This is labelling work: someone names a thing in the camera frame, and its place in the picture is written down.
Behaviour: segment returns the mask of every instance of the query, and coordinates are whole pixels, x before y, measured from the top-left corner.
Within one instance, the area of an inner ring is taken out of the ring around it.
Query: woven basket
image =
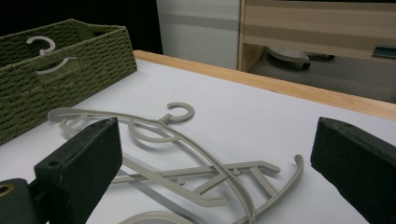
[[[32,36],[45,36],[56,44]],[[60,69],[45,71],[70,59]],[[56,107],[73,106],[136,71],[123,26],[67,20],[0,37],[0,145],[47,120]]]

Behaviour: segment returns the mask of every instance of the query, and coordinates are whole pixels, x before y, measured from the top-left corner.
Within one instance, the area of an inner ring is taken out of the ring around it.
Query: white table
[[[95,94],[75,108],[115,111],[148,119],[159,119],[171,102],[192,105],[192,119],[171,124],[172,128],[199,143],[222,163],[268,161],[281,168],[271,175],[281,189],[295,170],[294,156],[305,160],[298,186],[277,207],[259,217],[257,223],[367,223],[321,174],[310,166],[319,117],[339,119],[358,126],[396,145],[396,121],[343,108],[315,103],[273,91],[250,87],[217,77],[137,60],[138,71]],[[183,114],[172,109],[172,114]],[[172,144],[152,144],[131,137],[120,124],[124,155],[135,158],[153,171],[207,164],[196,153]],[[57,123],[49,121],[0,146],[0,179],[35,179],[33,167],[66,141]],[[121,168],[123,172],[133,171]],[[258,205],[265,195],[252,178],[242,179]],[[187,179],[186,188],[203,177]],[[229,198],[226,206],[203,208],[150,181],[111,185],[88,223],[119,223],[147,211],[172,211],[197,223],[232,223],[245,215],[226,184],[208,192]]]

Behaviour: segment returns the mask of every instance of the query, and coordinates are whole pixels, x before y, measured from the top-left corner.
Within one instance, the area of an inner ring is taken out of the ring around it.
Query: dark background
[[[3,1],[0,36],[75,19],[128,29],[134,49],[163,54],[156,0]]]

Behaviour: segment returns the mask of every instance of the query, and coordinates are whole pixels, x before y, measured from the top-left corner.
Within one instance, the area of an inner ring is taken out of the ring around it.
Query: hanger in basket
[[[35,41],[35,40],[44,40],[44,41],[49,42],[49,48],[48,49],[41,49],[39,51],[40,55],[44,55],[46,53],[50,53],[51,51],[55,50],[55,48],[56,48],[55,42],[53,42],[53,40],[51,40],[50,38],[48,38],[46,36],[43,36],[43,35],[32,36],[32,37],[30,37],[29,39],[26,40],[26,43],[27,44],[32,44],[33,41]],[[63,67],[65,64],[67,64],[67,62],[70,59],[76,59],[76,57],[65,58],[60,64],[56,65],[55,67],[47,69],[47,70],[44,70],[44,71],[37,71],[37,74],[38,75],[44,75],[44,74],[48,74],[48,73],[54,72],[54,71],[60,69],[61,67]]]

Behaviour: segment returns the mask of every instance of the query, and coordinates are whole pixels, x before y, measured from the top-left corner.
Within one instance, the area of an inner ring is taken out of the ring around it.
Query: basket rim
[[[0,40],[3,37],[20,35],[20,34],[24,34],[25,32],[30,32],[30,31],[34,31],[34,30],[38,30],[38,29],[42,29],[42,28],[48,28],[48,27],[50,28],[50,27],[53,27],[53,26],[56,26],[56,25],[59,25],[59,24],[62,24],[62,23],[67,23],[67,22],[70,22],[70,21],[74,21],[74,22],[77,22],[77,23],[80,23],[80,24],[83,24],[83,25],[87,25],[88,27],[103,27],[103,28],[117,28],[117,29],[113,30],[113,31],[110,31],[108,33],[104,33],[103,35],[95,36],[95,37],[93,37],[91,39],[84,40],[84,41],[79,42],[77,44],[74,44],[72,46],[65,47],[63,49],[56,49],[56,50],[54,50],[52,52],[46,53],[45,55],[36,55],[33,58],[26,59],[26,60],[23,60],[23,61],[20,61],[20,62],[17,62],[17,63],[12,63],[12,64],[8,64],[6,66],[0,67],[0,73],[3,72],[3,71],[7,71],[10,68],[18,67],[20,65],[23,65],[23,64],[29,63],[31,61],[34,61],[37,58],[51,57],[51,55],[62,54],[63,51],[70,50],[72,48],[76,48],[76,47],[79,47],[81,45],[86,45],[87,43],[91,43],[93,41],[97,41],[97,40],[100,40],[102,38],[107,38],[109,35],[112,35],[112,34],[114,34],[116,32],[119,32],[120,30],[126,30],[127,31],[127,35],[129,35],[128,34],[128,30],[126,29],[125,26],[119,26],[119,25],[98,25],[98,24],[86,23],[86,22],[83,22],[83,21],[77,21],[75,19],[68,19],[68,20],[65,20],[65,21],[55,22],[55,23],[52,23],[52,24],[49,24],[49,25],[44,25],[44,26],[40,26],[40,27],[37,27],[37,28],[34,28],[34,29],[29,29],[29,30],[26,30],[26,31],[18,32],[18,33],[12,34],[12,35],[0,36]]]

